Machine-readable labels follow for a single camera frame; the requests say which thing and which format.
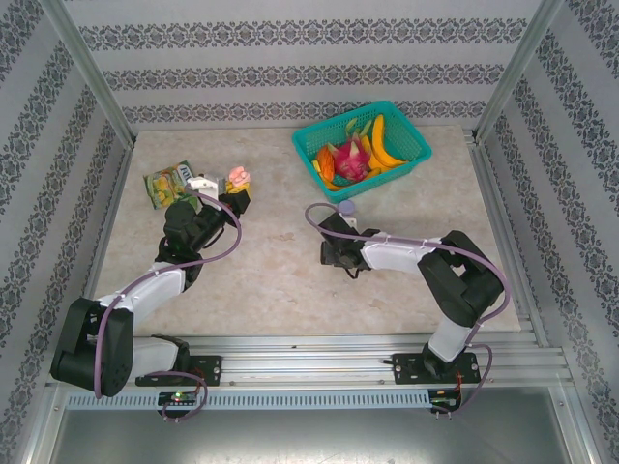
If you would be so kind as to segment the orange papaya half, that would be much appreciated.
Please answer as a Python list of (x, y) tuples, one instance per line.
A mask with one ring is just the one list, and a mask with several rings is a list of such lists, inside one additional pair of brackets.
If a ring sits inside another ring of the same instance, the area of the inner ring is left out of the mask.
[(318, 151), (315, 161), (317, 162), (319, 173), (327, 181), (332, 182), (336, 175), (335, 160), (327, 145)]

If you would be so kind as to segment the aluminium frame post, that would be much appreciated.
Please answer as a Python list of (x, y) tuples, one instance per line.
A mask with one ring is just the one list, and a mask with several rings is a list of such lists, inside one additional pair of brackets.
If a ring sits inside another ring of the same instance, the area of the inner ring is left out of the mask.
[(55, 31), (69, 51), (81, 76), (102, 107), (106, 119), (126, 148), (133, 148), (136, 135), (128, 122), (121, 105), (114, 97), (102, 70), (74, 23), (64, 0), (38, 0)]
[(491, 95), (486, 108), (473, 130), (473, 137), (477, 143), (484, 141), (496, 119), (507, 103), (519, 79), (525, 72), (529, 62), (535, 54), (547, 29), (560, 10), (564, 0), (541, 0), (541, 3), (531, 18), (514, 55), (503, 72), (497, 87)]

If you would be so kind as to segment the yellow fruit slice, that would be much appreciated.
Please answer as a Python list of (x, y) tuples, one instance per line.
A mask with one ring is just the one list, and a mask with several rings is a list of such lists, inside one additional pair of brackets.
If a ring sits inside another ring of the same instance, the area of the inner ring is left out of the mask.
[(341, 190), (341, 186), (338, 186), (334, 183), (336, 172), (334, 165), (330, 161), (327, 163), (321, 163), (320, 161), (315, 159), (312, 162), (312, 166), (315, 172), (318, 174), (318, 177), (328, 190)]

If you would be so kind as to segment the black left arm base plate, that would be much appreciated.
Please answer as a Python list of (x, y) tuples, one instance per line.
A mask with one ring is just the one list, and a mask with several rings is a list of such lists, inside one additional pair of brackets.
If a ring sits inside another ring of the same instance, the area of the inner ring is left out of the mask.
[[(190, 356), (189, 363), (180, 369), (174, 366), (173, 370), (189, 373), (202, 378), (208, 387), (218, 387), (221, 382), (220, 356)], [(134, 383), (138, 387), (190, 387), (198, 385), (193, 379), (179, 375), (146, 375), (136, 377)]]

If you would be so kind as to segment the large orange-yellow banana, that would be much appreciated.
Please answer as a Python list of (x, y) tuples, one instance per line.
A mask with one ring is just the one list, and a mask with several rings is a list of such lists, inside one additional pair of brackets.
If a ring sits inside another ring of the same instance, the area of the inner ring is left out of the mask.
[(371, 129), (371, 145), (374, 156), (383, 166), (390, 169), (407, 164), (407, 160), (397, 159), (390, 155), (385, 147), (386, 125), (394, 120), (395, 118), (392, 116), (386, 117), (384, 114), (378, 114)]

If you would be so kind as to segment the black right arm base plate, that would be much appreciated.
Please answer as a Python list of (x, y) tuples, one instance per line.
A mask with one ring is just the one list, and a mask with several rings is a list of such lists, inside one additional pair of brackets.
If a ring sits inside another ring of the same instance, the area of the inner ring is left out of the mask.
[(393, 354), (384, 363), (393, 368), (397, 385), (455, 384), (457, 379), (465, 385), (478, 384), (481, 371), (473, 353), (462, 353), (452, 362), (443, 362), (432, 354)]

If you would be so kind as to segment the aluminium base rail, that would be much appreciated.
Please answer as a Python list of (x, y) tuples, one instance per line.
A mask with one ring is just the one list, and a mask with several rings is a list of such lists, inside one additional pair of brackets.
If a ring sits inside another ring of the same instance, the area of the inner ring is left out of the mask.
[[(421, 353), (428, 334), (186, 336), (193, 356), (220, 356), (221, 382), (210, 390), (326, 391), (396, 389), (393, 354)], [(531, 331), (479, 333), (467, 352), (476, 355), (490, 388), (564, 387), (574, 378), (560, 348), (540, 347)], [(81, 388), (47, 382), (65, 391)], [(118, 392), (136, 390), (134, 380)]]

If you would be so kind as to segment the grey metal panel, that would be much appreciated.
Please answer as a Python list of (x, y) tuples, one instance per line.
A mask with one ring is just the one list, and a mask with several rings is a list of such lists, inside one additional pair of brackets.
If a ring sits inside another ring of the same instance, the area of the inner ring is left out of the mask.
[(447, 419), (419, 409), (67, 411), (50, 464), (598, 464), (545, 389), (490, 389)]

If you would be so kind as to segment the green Fox's candy bag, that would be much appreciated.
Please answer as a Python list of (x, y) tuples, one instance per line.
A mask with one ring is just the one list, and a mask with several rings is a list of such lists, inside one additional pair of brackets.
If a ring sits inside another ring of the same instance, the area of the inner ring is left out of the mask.
[(186, 184), (192, 177), (191, 165), (186, 160), (145, 175), (143, 182), (153, 209), (165, 209), (188, 200), (191, 196), (186, 192)]

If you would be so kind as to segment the small yellow banana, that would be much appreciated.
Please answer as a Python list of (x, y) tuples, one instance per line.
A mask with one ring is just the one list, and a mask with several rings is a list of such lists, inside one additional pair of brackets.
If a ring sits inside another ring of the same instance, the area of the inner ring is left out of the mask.
[(368, 168), (370, 171), (374, 171), (374, 170), (378, 170), (380, 173), (383, 173), (387, 170), (387, 166), (384, 165), (383, 163), (381, 163), (378, 158), (376, 157), (376, 155), (373, 152), (372, 146), (371, 146), (371, 142), (369, 140), (369, 137), (367, 135), (364, 135), (361, 138), (361, 143), (362, 143), (362, 147), (364, 149), (364, 151), (369, 154), (369, 160), (368, 160)]

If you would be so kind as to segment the aluminium side rail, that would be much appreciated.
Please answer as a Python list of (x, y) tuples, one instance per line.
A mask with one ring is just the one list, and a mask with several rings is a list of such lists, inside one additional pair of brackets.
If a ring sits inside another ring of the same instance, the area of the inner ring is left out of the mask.
[(65, 272), (62, 300), (57, 304), (54, 344), (59, 344), (71, 303), (94, 295), (98, 273), (117, 209), (126, 161), (132, 151), (118, 142), (99, 147), (78, 185), (70, 227), (61, 248)]
[(540, 347), (548, 348), (543, 322), (527, 274), (516, 246), (516, 239), (505, 208), (501, 190), (496, 182), (491, 162), (484, 147), (477, 143), (472, 130), (463, 130), (482, 197), (486, 205), (503, 269), (512, 286), (512, 300), (520, 319), (526, 318), (532, 326)]

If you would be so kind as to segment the pink dragon fruit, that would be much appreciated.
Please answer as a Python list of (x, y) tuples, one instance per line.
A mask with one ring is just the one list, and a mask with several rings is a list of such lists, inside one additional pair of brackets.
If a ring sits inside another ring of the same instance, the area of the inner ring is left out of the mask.
[(361, 128), (357, 126), (356, 118), (350, 120), (344, 128), (345, 142), (330, 148), (335, 174), (350, 183), (363, 181), (370, 172), (372, 149), (368, 132), (371, 126), (372, 120), (367, 121)]

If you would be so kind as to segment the teal plastic basket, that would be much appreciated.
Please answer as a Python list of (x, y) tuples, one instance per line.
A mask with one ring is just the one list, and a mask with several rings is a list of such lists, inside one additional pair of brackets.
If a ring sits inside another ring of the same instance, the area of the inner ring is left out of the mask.
[[(339, 191), (329, 190), (327, 185), (319, 179), (319, 175), (312, 165), (318, 149), (327, 142), (343, 142), (344, 125), (353, 119), (358, 123), (373, 121), (377, 116), (384, 117), (384, 145), (386, 152), (397, 160), (403, 161), (403, 166), (395, 167), (387, 173), (375, 176), (373, 179), (351, 184), (341, 177), (335, 179)], [(419, 163), (431, 157), (431, 148), (419, 131), (408, 121), (405, 115), (389, 101), (377, 101), (357, 109), (344, 112), (338, 116), (296, 130), (292, 135), (293, 145), (309, 171), (313, 180), (323, 190), (331, 203), (349, 199), (370, 189), (410, 173)]]

